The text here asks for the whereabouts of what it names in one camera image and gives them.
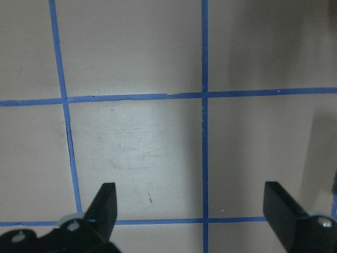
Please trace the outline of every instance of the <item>grid square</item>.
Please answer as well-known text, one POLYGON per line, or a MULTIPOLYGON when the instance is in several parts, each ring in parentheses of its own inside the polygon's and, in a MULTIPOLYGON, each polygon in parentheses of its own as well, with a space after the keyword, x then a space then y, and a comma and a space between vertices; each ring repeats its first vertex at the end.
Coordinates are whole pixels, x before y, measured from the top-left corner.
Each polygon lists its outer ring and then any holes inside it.
POLYGON ((61 105, 0 108, 0 221, 76 212, 61 105))
POLYGON ((59 98, 48 1, 1 1, 0 100, 59 98))
POLYGON ((335 87, 328 1, 210 0, 209 90, 335 87))
POLYGON ((267 222, 209 224, 209 252, 284 253, 267 222))
POLYGON ((83 210, 116 182, 118 219, 202 217, 201 100, 70 104, 83 210))
POLYGON ((122 252, 202 253, 202 224, 115 226, 112 241, 122 252))
POLYGON ((56 7, 69 96, 201 91, 200 1, 56 7))
POLYGON ((265 181, 330 214, 336 95, 210 99, 210 217, 263 216, 265 181))

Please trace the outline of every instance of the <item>blue tape line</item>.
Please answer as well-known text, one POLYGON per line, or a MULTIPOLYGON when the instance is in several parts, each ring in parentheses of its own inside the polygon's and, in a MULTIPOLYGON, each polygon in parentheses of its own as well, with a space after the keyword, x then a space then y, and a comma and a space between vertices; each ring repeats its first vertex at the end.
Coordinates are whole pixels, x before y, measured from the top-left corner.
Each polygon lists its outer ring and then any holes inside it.
POLYGON ((203 219, 118 220, 116 225, 154 225, 202 223, 203 219))
POLYGON ((15 221, 15 222, 0 222, 0 227, 13 227, 13 226, 55 226, 57 221, 15 221))
POLYGON ((34 99, 34 100, 7 100, 0 101, 0 106, 31 106, 31 105, 46 105, 46 104, 62 104, 62 99, 34 99))
POLYGON ((65 89, 65 79, 64 79, 63 63, 62 63, 62 56, 61 56, 60 36, 58 34, 55 0, 49 0, 49 10, 51 13, 51 18, 52 18, 54 50, 55 50, 55 57, 56 57, 58 81, 60 83, 60 89, 61 89, 61 97, 63 99, 66 99, 67 91, 65 89))
POLYGON ((209 251, 209 168, 208 168, 208 90, 209 90, 209 3, 201 1, 202 17, 202 207, 203 253, 209 251))
POLYGON ((236 223, 266 221, 264 217, 210 218, 209 223, 236 223))
POLYGON ((337 219, 337 195, 332 197, 332 207, 331 207, 331 216, 334 219, 337 219))
POLYGON ((208 91, 209 84, 209 3, 201 1, 202 29, 202 92, 208 91))
POLYGON ((77 212, 82 212, 80 187, 78 185, 75 153, 74 153, 73 139, 72 139, 72 134, 71 134, 72 131, 71 131, 71 126, 70 126, 70 111, 69 111, 68 103, 63 103, 63 111, 64 111, 64 118, 65 118, 65 123, 66 123, 68 150, 69 150, 69 157, 70 157, 70 171, 72 174, 76 210, 77 212))
POLYGON ((208 99, 202 99, 202 189, 203 219, 209 217, 209 170, 208 170, 208 99))
POLYGON ((54 40, 54 50, 55 50, 58 81, 60 83, 61 97, 63 99, 62 105, 63 105, 65 124, 66 124, 66 131, 67 131, 68 150, 69 150, 69 156, 70 156, 70 169, 71 169, 72 180, 73 180, 76 210, 77 212, 82 212, 80 188, 78 186, 75 154, 74 154, 73 139, 72 139, 72 133, 71 133, 71 126, 70 126, 70 111, 69 111, 69 104, 67 100, 67 92, 65 88, 65 79, 64 79, 64 71, 63 71, 63 64, 62 64, 60 36, 58 34, 55 0, 49 0, 49 8, 50 8, 50 13, 51 13, 51 18, 52 18, 52 32, 53 32, 53 40, 54 40))
POLYGON ((209 98, 234 98, 241 96, 278 96, 278 95, 301 95, 301 94, 333 94, 337 93, 337 87, 323 88, 300 88, 279 90, 252 90, 252 91, 216 91, 209 92, 209 98))
MULTIPOLYGON (((117 220, 116 225, 155 225, 155 224, 196 224, 203 223, 204 231, 208 231, 209 223, 237 223, 237 222, 257 222, 266 221, 264 217, 235 217, 235 218, 209 218, 205 219, 157 219, 157 220, 117 220)), ((57 221, 11 221, 0 222, 0 227, 12 226, 55 226, 57 221)))
MULTIPOLYGON (((337 94, 337 88, 300 88, 279 90, 251 90, 251 91, 212 91, 191 92, 179 94, 126 94, 126 95, 101 95, 101 96, 74 96, 67 98, 68 103, 86 103, 120 100, 165 100, 165 99, 200 99, 200 98, 235 98, 241 96, 277 96, 301 94, 337 94)), ((30 106, 45 104, 62 104, 63 99, 37 99, 37 100, 7 100, 0 101, 0 106, 30 106)))
POLYGON ((202 227, 203 234, 203 252, 209 251, 209 224, 206 222, 202 227))
POLYGON ((128 94, 128 95, 105 95, 105 96, 74 96, 68 98, 69 103, 83 102, 103 102, 103 101, 120 101, 120 100, 163 100, 163 99, 199 99, 202 97, 201 92, 180 93, 180 94, 128 94))

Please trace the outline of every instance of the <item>floor tile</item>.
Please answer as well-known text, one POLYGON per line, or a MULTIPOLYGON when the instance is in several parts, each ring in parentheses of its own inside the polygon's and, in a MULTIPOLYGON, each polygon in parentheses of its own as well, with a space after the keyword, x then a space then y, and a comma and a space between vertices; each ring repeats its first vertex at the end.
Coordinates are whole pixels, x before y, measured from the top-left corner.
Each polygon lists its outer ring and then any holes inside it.
POLYGON ((202 253, 202 224, 115 226, 112 241, 122 252, 202 253))
POLYGON ((0 108, 0 221, 76 212, 61 105, 0 108))
POLYGON ((201 91, 201 2, 57 1, 69 96, 201 91))
POLYGON ((210 99, 210 217, 262 216, 265 181, 331 212, 336 95, 210 99))
POLYGON ((285 253, 267 222, 209 224, 209 252, 285 253))
POLYGON ((335 87, 328 1, 209 1, 210 91, 335 87))
POLYGON ((83 209, 116 182, 118 218, 202 217, 201 101, 70 105, 83 209))
POLYGON ((48 1, 0 3, 0 100, 59 98, 48 1))

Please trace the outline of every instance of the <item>black plastic part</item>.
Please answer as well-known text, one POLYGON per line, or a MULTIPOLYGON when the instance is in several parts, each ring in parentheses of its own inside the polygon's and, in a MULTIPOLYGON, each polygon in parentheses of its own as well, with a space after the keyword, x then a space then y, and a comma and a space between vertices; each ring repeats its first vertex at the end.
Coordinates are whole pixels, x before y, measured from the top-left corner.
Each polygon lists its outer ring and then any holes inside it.
POLYGON ((95 230, 109 241, 117 219, 117 196, 114 183, 102 184, 83 219, 90 222, 95 230))
POLYGON ((335 220, 309 216, 278 182, 265 183, 263 213, 287 252, 337 252, 335 220))
POLYGON ((333 179, 332 193, 337 195, 337 171, 336 171, 335 177, 333 179))
POLYGON ((117 218, 116 188, 104 183, 83 219, 72 219, 37 238, 32 230, 20 229, 0 236, 3 253, 121 253, 109 242, 117 218))

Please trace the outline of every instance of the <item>blue tape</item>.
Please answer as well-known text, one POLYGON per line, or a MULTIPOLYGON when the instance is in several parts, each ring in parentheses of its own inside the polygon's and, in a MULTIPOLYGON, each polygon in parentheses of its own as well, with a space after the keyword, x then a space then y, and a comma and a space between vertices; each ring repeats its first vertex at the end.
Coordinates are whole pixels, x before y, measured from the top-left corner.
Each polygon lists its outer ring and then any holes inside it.
POLYGON ((301 95, 301 94, 332 94, 337 93, 337 87, 323 88, 300 88, 279 90, 252 90, 252 91, 217 91, 209 92, 209 98, 234 98, 241 96, 278 96, 278 95, 301 95))
POLYGON ((13 226, 55 226, 57 221, 15 221, 15 222, 0 222, 0 227, 13 227, 13 226))
POLYGON ((210 218, 209 223, 236 223, 266 221, 264 217, 210 218))
MULTIPOLYGON (((236 217, 236 218, 209 218, 205 219, 157 219, 157 220, 117 220, 117 226, 123 225, 155 225, 155 224, 196 224, 203 223, 204 231, 208 231, 209 223, 236 223, 266 221, 264 217, 236 217)), ((55 226, 57 221, 11 221, 0 222, 0 227, 13 226, 55 226)))
MULTIPOLYGON (((74 96, 67 98, 68 103, 86 103, 120 100, 165 100, 165 99, 200 99, 200 98, 234 98, 241 96, 277 96, 277 95, 301 95, 301 94, 337 94, 337 88, 301 88, 280 90, 250 90, 250 91, 213 91, 191 92, 179 94, 126 94, 126 95, 101 95, 101 96, 74 96)), ((62 104, 61 98, 37 99, 37 100, 7 100, 0 101, 0 106, 31 106, 46 104, 62 104)))
POLYGON ((31 105, 46 105, 46 104, 62 104, 62 99, 33 99, 33 100, 7 100, 0 101, 0 106, 31 106, 31 105))
POLYGON ((332 207, 331 207, 331 216, 334 219, 337 219, 337 195, 332 197, 332 207))
POLYGON ((208 166, 208 90, 209 90, 209 3, 201 1, 202 17, 202 207, 203 253, 209 251, 209 166, 208 166))
POLYGON ((83 102, 103 102, 103 101, 120 101, 120 100, 164 100, 164 99, 199 99, 202 97, 201 92, 196 93, 179 93, 179 94, 127 94, 127 95, 105 95, 105 96, 74 96, 68 98, 69 103, 83 102))
POLYGON ((64 71, 63 71, 63 64, 62 64, 60 36, 58 34, 55 0, 49 0, 49 9, 50 9, 50 14, 52 18, 52 32, 53 32, 53 40, 54 40, 54 50, 55 50, 58 81, 60 83, 61 97, 63 99, 62 105, 63 105, 65 124, 66 124, 66 131, 67 131, 68 150, 69 150, 69 156, 70 156, 70 169, 71 169, 72 180, 73 180, 76 210, 77 212, 82 212, 80 188, 78 186, 75 154, 74 154, 73 139, 72 139, 72 133, 71 133, 71 126, 70 126, 70 111, 69 111, 69 104, 67 100, 67 92, 65 88, 65 79, 64 79, 64 71))
POLYGON ((209 3, 201 1, 202 29, 202 92, 208 91, 209 84, 209 3))
POLYGON ((66 88, 65 88, 65 79, 64 79, 63 63, 62 63, 62 56, 61 56, 60 36, 58 34, 58 24, 57 24, 55 0, 49 0, 49 10, 50 10, 50 13, 51 13, 51 18, 52 18, 52 32, 53 32, 54 50, 55 50, 58 81, 60 83, 60 89, 61 89, 61 97, 63 99, 66 99, 67 98, 67 91, 66 91, 66 88))
POLYGON ((209 217, 208 99, 202 99, 202 189, 203 219, 209 217))
POLYGON ((204 222, 202 227, 203 234, 203 252, 209 251, 209 223, 204 222))
POLYGON ((80 187, 78 185, 75 153, 74 153, 73 139, 72 139, 72 134, 71 134, 72 130, 70 126, 70 111, 69 111, 68 103, 63 103, 63 111, 64 111, 64 118, 65 118, 65 123, 66 123, 68 150, 69 150, 69 157, 70 157, 70 170, 71 170, 72 181, 73 181, 76 210, 77 212, 82 212, 80 187))
POLYGON ((116 225, 190 224, 202 222, 203 219, 118 220, 116 225))

